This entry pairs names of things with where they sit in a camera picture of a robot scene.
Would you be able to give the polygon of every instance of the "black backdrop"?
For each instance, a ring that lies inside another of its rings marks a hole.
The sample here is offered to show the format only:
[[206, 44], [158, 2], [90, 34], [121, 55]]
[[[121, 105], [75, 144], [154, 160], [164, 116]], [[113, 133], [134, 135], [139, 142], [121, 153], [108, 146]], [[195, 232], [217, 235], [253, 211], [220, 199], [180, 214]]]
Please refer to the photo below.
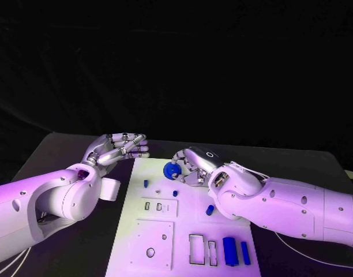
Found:
[[353, 170], [353, 1], [0, 2], [0, 184], [49, 132], [322, 150]]

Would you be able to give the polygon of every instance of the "white robotic arm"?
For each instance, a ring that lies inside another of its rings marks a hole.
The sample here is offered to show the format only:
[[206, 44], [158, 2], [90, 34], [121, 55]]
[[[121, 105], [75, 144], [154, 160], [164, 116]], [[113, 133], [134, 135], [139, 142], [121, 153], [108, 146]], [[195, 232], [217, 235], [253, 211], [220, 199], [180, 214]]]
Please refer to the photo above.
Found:
[[141, 134], [102, 135], [80, 163], [0, 186], [0, 261], [85, 219], [98, 198], [115, 200], [119, 182], [102, 177], [118, 160], [148, 157], [144, 139]]
[[[178, 159], [191, 171], [187, 176], [180, 175]], [[206, 185], [216, 208], [230, 220], [243, 217], [290, 237], [353, 247], [353, 195], [269, 178], [234, 162], [223, 164], [216, 154], [198, 147], [178, 151], [165, 164], [164, 175], [190, 186]]]

